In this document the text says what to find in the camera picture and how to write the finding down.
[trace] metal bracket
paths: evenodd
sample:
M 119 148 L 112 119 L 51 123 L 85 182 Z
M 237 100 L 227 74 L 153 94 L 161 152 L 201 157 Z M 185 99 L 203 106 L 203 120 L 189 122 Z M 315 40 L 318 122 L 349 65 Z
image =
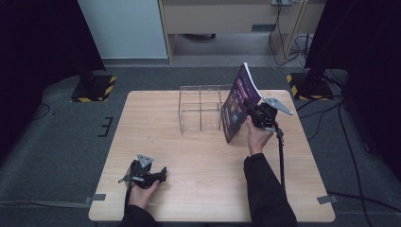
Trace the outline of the metal bracket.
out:
M 142 154 L 138 154 L 137 157 L 138 157 L 139 164 L 141 164 L 142 168 L 148 166 L 149 164 L 151 164 L 151 162 L 153 162 L 152 158 L 149 158 Z
M 143 181 L 144 181 L 143 178 L 139 178 L 139 177 L 132 177 L 130 180 L 132 180 L 132 181 L 138 181 L 138 182 L 143 182 Z
M 279 99 L 276 97 L 263 97 L 263 100 L 272 108 L 284 112 L 288 115 L 292 115 L 292 111 L 289 110 Z

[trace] book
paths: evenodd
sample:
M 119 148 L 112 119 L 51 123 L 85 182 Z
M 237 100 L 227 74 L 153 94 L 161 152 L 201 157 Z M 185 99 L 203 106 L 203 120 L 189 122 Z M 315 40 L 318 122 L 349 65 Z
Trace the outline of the book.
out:
M 262 96 L 253 83 L 248 64 L 244 62 L 239 67 L 230 93 L 221 107 L 222 125 L 227 143 L 233 140 L 247 119 L 244 100 L 246 99 L 252 106 L 256 106 L 261 98 Z

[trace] yellow black warning tape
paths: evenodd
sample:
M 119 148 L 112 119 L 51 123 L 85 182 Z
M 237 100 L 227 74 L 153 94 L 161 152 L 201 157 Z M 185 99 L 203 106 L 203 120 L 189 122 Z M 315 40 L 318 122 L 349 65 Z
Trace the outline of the yellow black warning tape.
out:
M 110 95 L 110 92 L 112 91 L 112 89 L 114 87 L 116 80 L 117 80 L 117 77 L 110 78 L 109 84 L 108 84 L 103 96 L 99 96 L 99 97 L 82 96 L 82 97 L 77 97 L 77 98 L 71 98 L 71 101 L 72 102 L 106 101 Z
M 313 100 L 313 99 L 330 100 L 329 98 L 324 97 L 324 96 L 301 96 L 301 95 L 299 95 L 298 89 L 297 89 L 291 75 L 287 75 L 287 82 L 289 84 L 289 88 L 291 89 L 292 95 L 294 96 L 295 100 Z

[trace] person's left hand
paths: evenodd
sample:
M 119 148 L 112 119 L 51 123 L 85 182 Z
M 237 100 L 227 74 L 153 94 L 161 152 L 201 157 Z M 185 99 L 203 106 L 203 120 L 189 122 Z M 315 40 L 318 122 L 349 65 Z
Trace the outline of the person's left hand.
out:
M 138 185 L 134 185 L 131 193 L 130 193 L 130 200 L 128 202 L 129 205 L 136 205 L 142 209 L 146 209 L 150 198 L 154 191 L 159 188 L 160 181 L 157 180 L 153 183 L 153 185 L 148 189 L 142 189 Z

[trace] hand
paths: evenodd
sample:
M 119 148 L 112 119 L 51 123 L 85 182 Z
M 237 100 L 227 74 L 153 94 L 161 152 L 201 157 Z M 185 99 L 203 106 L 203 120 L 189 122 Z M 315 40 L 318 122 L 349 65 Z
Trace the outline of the hand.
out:
M 130 193 L 130 200 L 128 204 L 136 205 L 145 210 L 149 204 L 151 195 L 153 194 L 154 191 L 157 190 L 157 188 L 159 188 L 159 184 L 160 181 L 157 180 L 148 189 L 142 189 L 138 185 L 134 185 Z
M 268 143 L 269 139 L 273 136 L 272 131 L 265 131 L 257 128 L 251 117 L 248 115 L 245 121 L 248 127 L 248 148 L 251 156 L 257 153 L 262 153 L 263 147 Z

